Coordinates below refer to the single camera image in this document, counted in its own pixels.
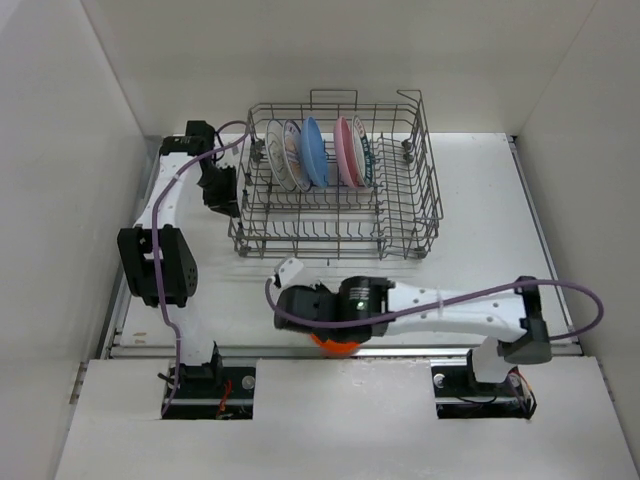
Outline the orange plastic plate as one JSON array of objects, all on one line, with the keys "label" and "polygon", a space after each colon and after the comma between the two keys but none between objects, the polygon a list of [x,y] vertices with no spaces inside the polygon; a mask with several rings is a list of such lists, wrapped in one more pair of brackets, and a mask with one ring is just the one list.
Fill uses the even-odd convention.
[{"label": "orange plastic plate", "polygon": [[316,335],[311,335],[310,338],[322,352],[330,356],[350,356],[357,352],[361,347],[361,344],[358,342],[341,343],[333,340],[321,340]]}]

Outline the white patterned plate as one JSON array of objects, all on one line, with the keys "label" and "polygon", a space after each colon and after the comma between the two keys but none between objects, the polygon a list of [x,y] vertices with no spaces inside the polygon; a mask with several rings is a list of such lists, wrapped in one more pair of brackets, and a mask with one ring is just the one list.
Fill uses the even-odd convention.
[{"label": "white patterned plate", "polygon": [[287,192],[297,189],[297,185],[286,165],[282,141],[283,125],[278,120],[270,120],[266,127],[266,154],[275,181]]}]

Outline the white plate colourful print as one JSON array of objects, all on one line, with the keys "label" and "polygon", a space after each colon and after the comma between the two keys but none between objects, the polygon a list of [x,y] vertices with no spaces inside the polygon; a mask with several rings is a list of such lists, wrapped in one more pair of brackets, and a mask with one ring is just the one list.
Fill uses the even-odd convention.
[{"label": "white plate colourful print", "polygon": [[286,120],[283,127],[285,163],[297,189],[308,192],[311,181],[302,159],[301,129],[293,120]]}]

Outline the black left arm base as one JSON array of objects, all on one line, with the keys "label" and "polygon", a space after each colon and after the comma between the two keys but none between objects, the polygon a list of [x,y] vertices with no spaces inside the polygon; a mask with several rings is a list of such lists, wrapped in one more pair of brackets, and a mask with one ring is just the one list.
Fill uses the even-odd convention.
[{"label": "black left arm base", "polygon": [[159,377],[166,382],[161,409],[163,420],[251,420],[256,368],[224,366],[219,360],[196,366],[180,365],[179,386],[170,399],[175,368]]}]

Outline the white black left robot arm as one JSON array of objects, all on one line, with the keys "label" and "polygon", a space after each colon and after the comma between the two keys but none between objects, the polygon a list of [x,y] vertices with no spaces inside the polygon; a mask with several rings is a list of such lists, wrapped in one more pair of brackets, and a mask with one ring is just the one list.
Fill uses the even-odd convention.
[{"label": "white black left robot arm", "polygon": [[220,130],[204,120],[189,120],[183,135],[164,138],[149,200],[134,224],[117,235],[130,293],[156,310],[174,334],[176,366],[168,381],[189,382],[205,397],[221,390],[224,373],[215,342],[187,305],[199,272],[180,220],[197,198],[195,187],[212,212],[239,216],[236,168],[221,162],[226,152],[236,153],[237,144],[224,145]]}]

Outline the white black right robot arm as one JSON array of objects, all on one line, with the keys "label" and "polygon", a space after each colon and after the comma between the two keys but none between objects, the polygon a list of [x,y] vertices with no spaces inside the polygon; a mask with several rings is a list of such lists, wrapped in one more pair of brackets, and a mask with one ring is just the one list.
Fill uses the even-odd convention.
[{"label": "white black right robot arm", "polygon": [[362,345],[374,337],[420,332],[481,336],[463,369],[465,386],[477,394],[504,383],[521,365],[552,359],[533,277],[453,297],[381,277],[351,277],[336,292],[321,283],[285,285],[279,278],[267,284],[280,289],[277,297],[266,297],[275,328],[321,342]]}]

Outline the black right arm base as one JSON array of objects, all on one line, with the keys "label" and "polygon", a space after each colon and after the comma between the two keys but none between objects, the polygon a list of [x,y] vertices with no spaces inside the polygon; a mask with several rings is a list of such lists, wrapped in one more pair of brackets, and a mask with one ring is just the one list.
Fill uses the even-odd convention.
[{"label": "black right arm base", "polygon": [[517,367],[498,384],[474,383],[462,365],[432,368],[436,414],[441,420],[531,420],[538,402]]}]

